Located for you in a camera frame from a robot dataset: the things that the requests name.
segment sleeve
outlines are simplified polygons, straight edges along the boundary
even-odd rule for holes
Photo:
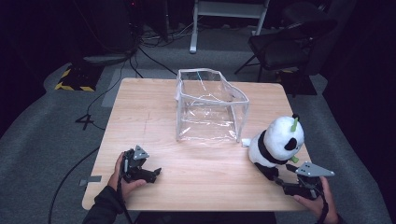
[[[83,220],[83,224],[107,224],[114,223],[117,214],[123,212],[118,200],[117,192],[110,186],[106,186],[96,197],[95,204]]]

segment hand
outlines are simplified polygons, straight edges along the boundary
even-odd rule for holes
[[[329,182],[327,181],[327,178],[323,176],[320,177],[320,180],[323,187],[324,197],[326,198],[326,202],[329,205],[329,212],[327,213],[323,223],[336,224],[338,223],[338,215],[337,210],[335,209],[334,199],[332,198]],[[323,200],[321,197],[317,197],[314,201],[306,199],[300,195],[294,195],[293,198],[295,201],[297,201],[297,203],[300,203],[301,205],[308,208],[317,219],[320,218],[323,208]]]
[[[114,173],[111,175],[110,179],[108,180],[108,185],[117,191],[117,185],[119,182],[119,175],[120,175],[120,166],[122,162],[123,152],[120,154],[119,158],[117,159],[116,166],[114,167]],[[121,188],[122,188],[122,198],[125,200],[128,197],[128,194],[132,192],[132,190],[137,189],[147,182],[146,180],[139,179],[131,183],[127,183],[124,179],[121,180]]]

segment clear plastic bag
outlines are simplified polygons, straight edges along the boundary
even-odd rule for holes
[[[236,140],[248,115],[248,98],[219,71],[181,69],[177,75],[177,141]]]

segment stuffed panda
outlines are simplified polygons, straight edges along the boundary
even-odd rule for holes
[[[298,115],[275,119],[267,130],[250,142],[248,156],[269,179],[279,176],[276,166],[291,160],[304,143],[304,131]]]

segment wooden table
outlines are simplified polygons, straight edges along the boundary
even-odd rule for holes
[[[232,82],[249,101],[242,138],[252,138],[274,119],[292,112],[282,86]],[[283,189],[268,181],[248,159],[248,149],[234,141],[177,142],[173,79],[125,78],[99,149],[82,205],[90,209],[103,189],[122,151],[136,145],[150,155],[143,168],[163,170],[154,184],[135,190],[127,201],[137,211],[293,211],[304,210]],[[300,166],[310,161],[303,146],[296,155]],[[296,175],[279,166],[280,177],[295,182]]]

